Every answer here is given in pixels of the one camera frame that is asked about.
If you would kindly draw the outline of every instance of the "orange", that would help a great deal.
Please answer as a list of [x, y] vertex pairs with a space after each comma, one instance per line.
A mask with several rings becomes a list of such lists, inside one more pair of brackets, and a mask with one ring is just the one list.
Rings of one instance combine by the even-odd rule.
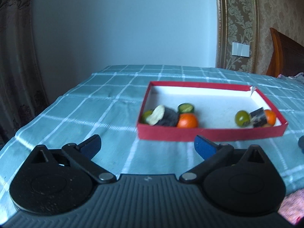
[[179, 115], [178, 128], [196, 128], [199, 122], [193, 113], [183, 113]]
[[277, 118], [276, 114], [271, 110], [264, 110], [264, 112], [265, 112], [265, 116], [267, 119], [267, 123], [270, 126], [274, 126], [276, 123], [276, 118]]

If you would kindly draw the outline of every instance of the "black eggplant skin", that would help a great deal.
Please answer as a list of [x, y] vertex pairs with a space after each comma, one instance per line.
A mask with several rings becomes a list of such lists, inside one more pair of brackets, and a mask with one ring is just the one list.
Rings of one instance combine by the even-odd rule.
[[158, 126], [170, 126], [175, 127], [179, 120], [179, 114], [173, 109], [165, 107], [165, 113], [161, 120], [159, 120], [155, 125]]

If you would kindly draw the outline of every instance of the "red box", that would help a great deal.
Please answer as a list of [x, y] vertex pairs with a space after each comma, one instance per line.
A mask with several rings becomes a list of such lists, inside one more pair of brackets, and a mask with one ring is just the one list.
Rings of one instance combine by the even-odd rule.
[[[194, 104], [202, 127], [177, 128], [150, 126], [140, 123], [144, 111], [165, 105], [177, 111], [182, 103]], [[239, 110], [252, 112], [263, 107], [276, 113], [275, 126], [268, 128], [238, 128], [234, 116]], [[282, 136], [288, 122], [270, 100], [256, 87], [235, 84], [151, 81], [148, 85], [139, 117], [139, 139], [157, 141], [194, 141], [202, 135], [214, 142], [254, 140]]]

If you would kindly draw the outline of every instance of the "checkered bed sheet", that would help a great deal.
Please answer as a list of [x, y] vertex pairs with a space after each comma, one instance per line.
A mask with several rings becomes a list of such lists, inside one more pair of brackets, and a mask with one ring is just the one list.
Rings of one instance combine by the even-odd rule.
[[139, 140], [136, 119], [150, 81], [195, 81], [256, 85], [288, 120], [283, 137], [230, 142], [236, 148], [259, 144], [284, 179], [288, 194], [304, 188], [304, 154], [297, 146], [304, 134], [304, 86], [269, 76], [216, 68], [166, 65], [108, 66], [60, 96], [50, 107], [18, 130], [0, 151], [0, 223], [16, 211], [10, 183], [34, 146], [61, 148], [93, 134], [102, 139], [93, 158], [114, 173], [167, 174], [177, 177], [202, 158], [192, 142]]

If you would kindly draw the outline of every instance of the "headboard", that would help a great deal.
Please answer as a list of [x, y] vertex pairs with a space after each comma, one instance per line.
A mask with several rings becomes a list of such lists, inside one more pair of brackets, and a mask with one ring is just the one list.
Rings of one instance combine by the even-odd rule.
[[274, 28], [270, 32], [274, 51], [266, 75], [294, 76], [304, 72], [304, 47]]

